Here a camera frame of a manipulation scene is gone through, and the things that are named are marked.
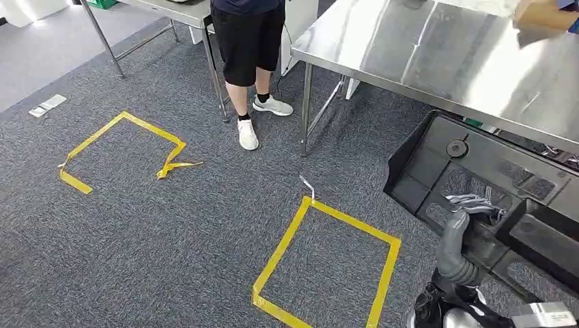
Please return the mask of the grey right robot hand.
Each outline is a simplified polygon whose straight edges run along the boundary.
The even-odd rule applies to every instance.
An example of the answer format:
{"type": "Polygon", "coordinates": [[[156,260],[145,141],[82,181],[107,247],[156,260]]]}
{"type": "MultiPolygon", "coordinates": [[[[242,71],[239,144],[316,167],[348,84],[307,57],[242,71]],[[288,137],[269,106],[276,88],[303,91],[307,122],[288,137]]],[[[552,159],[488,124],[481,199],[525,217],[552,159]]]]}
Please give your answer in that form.
{"type": "Polygon", "coordinates": [[[480,195],[448,195],[446,199],[451,212],[466,212],[475,219],[490,226],[496,225],[507,214],[506,210],[494,206],[489,199],[481,197],[480,195]]]}

